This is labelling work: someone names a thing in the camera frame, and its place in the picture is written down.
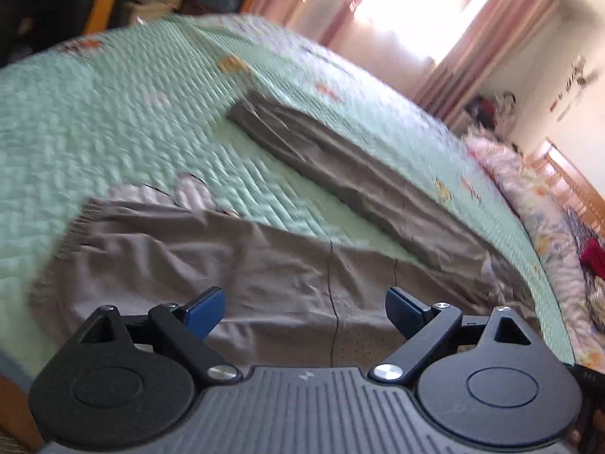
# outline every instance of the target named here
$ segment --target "red garment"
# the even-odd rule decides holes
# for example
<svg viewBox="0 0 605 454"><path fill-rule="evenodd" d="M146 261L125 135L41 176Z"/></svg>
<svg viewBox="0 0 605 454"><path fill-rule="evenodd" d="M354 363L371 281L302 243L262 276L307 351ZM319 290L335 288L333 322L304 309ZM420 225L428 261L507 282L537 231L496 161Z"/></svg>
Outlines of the red garment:
<svg viewBox="0 0 605 454"><path fill-rule="evenodd" d="M580 256L580 263L588 265L595 275L605 280L605 250L601 249L594 237L588 240L586 249Z"/></svg>

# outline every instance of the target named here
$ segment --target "silver screw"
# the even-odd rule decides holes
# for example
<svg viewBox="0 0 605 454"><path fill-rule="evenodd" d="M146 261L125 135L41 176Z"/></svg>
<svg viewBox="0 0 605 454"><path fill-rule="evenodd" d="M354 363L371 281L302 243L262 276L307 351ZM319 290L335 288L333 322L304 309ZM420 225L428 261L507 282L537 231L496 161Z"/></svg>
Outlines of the silver screw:
<svg viewBox="0 0 605 454"><path fill-rule="evenodd" d="M403 375L400 366L394 364L381 364L374 367L374 376L383 381L396 381Z"/></svg>
<svg viewBox="0 0 605 454"><path fill-rule="evenodd" d="M233 365L214 365L206 373L208 377L217 381L232 381L237 377L239 371Z"/></svg>

